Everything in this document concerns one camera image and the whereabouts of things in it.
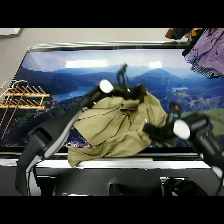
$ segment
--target khaki cloth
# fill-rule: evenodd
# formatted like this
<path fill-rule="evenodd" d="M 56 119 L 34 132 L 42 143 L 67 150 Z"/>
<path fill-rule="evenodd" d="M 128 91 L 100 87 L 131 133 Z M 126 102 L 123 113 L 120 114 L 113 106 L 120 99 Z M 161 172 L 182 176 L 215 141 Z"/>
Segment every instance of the khaki cloth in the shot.
<path fill-rule="evenodd" d="M 88 148 L 68 147 L 68 162 L 73 167 L 81 161 L 102 157 L 128 157 L 151 144 L 142 131 L 150 122 L 156 127 L 166 123 L 167 114 L 160 101 L 147 92 L 144 102 L 108 97 L 84 111 L 74 127 L 91 144 Z"/>

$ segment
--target folded fabric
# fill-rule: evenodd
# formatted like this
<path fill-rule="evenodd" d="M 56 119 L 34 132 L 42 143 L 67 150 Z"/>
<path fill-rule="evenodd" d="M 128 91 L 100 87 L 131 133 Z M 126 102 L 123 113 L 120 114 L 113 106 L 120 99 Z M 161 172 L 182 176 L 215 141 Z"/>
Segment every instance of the folded fabric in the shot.
<path fill-rule="evenodd" d="M 81 161 L 102 157 L 128 157 L 151 144 L 142 131 L 150 122 L 156 127 L 166 123 L 167 114 L 160 101 L 147 92 L 144 102 L 108 97 L 84 111 L 74 127 L 91 144 L 88 148 L 68 147 L 68 162 L 73 167 Z"/>
<path fill-rule="evenodd" d="M 192 70 L 211 76 L 224 75 L 224 28 L 206 30 L 191 51 L 185 56 Z"/>

